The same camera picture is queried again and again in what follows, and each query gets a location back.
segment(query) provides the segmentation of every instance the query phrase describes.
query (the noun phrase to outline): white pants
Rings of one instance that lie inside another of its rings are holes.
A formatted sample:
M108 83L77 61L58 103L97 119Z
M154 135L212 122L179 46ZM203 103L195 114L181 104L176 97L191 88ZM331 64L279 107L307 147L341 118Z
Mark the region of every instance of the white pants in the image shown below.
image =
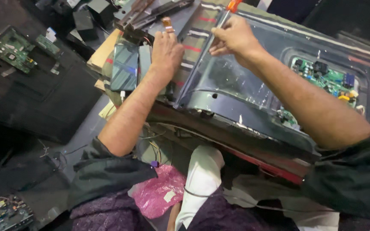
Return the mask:
M194 150L189 162L188 177L185 187L188 191L202 196L209 196L221 185L220 170L225 165L221 152L210 146L201 145ZM300 193L284 186L260 179L255 176L241 175L233 181L235 187L224 191L225 194L243 198L249 202L263 199L280 199L284 208L293 210L324 210L320 204L301 197ZM184 192L182 208L175 221L175 230L183 224L188 228L192 219L206 202L208 197L196 197ZM253 207L238 199L227 199L228 202L242 207ZM337 231L339 213L284 213L292 218L301 231Z
M224 159L218 149L199 146L192 153L185 188L196 195L211 195L222 183L220 170L224 165ZM206 200L208 197L196 197L184 192L181 211L175 221L175 230L179 230L182 224L188 228Z

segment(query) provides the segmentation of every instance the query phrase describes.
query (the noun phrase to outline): circuit board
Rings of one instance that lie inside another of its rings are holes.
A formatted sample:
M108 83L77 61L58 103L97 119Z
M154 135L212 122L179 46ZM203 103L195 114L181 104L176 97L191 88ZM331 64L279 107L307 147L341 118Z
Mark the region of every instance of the circuit board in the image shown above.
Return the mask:
M33 222L33 212L17 196L0 197L0 231L22 230Z
M24 73L29 73L37 65L37 62L28 57L34 47L35 45L10 27L0 36L0 59Z
M324 89L359 113L365 113L364 106L358 105L358 81L354 75L330 69L326 63L321 61L311 62L299 57L292 60L290 68L308 82ZM298 121L288 110L281 107L277 114L283 125L300 130Z
M47 38L45 38L44 35L40 34L36 39L36 42L39 47L41 47L44 50L47 50L49 54L52 55L54 58L58 58L61 55L60 54L61 49L59 49Z

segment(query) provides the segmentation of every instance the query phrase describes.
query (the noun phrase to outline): blue capacitor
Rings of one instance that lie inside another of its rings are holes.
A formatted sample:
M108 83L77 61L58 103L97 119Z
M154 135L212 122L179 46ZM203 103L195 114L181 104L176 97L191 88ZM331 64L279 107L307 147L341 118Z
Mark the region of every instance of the blue capacitor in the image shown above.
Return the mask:
M355 86L355 75L346 73L343 78L343 86L350 89Z

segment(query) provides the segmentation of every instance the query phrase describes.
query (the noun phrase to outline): green circuit board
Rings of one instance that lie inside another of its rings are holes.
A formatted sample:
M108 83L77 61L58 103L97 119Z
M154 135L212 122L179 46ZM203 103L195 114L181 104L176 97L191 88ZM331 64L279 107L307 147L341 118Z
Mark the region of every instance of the green circuit board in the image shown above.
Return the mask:
M61 50L51 41L45 38L44 35L40 34L37 37L36 42L40 48L47 50L51 56L54 56L54 58L58 58L60 56Z
M28 53L34 49L32 45L19 34L15 29L8 28L0 36L0 59L6 61L17 69L29 73L37 65L33 59L28 57Z
M299 57L292 60L290 68L308 82L324 89L327 93L342 100L350 107L357 107L358 90L355 86L358 85L358 81L354 78L354 75L328 68L328 65L322 62L314 63ZM353 81L352 84L347 82L350 78ZM283 125L300 130L297 120L288 110L281 107L277 114Z

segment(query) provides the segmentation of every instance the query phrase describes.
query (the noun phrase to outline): pink bubble wrap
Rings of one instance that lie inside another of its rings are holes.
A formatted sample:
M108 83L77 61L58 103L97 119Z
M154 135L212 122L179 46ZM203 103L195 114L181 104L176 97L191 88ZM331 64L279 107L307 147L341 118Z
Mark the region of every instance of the pink bubble wrap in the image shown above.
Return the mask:
M162 216L171 206L182 201L186 182L185 176L174 166L161 165L155 170L158 178L136 184L132 193L142 215L150 219Z

